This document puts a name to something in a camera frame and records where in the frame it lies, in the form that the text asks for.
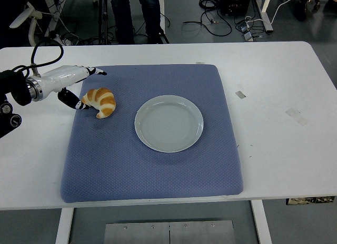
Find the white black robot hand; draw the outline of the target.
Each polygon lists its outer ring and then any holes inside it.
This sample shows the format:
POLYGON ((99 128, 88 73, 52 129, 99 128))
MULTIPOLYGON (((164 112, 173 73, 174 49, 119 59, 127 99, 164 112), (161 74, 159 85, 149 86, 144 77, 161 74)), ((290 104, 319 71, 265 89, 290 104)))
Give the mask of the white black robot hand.
POLYGON ((88 76, 98 74, 107 75, 99 68, 64 65, 43 74, 36 81, 39 85, 36 101, 45 99, 51 92, 58 93, 58 99, 72 109, 88 109, 76 95, 67 90, 72 86, 85 80, 88 76))

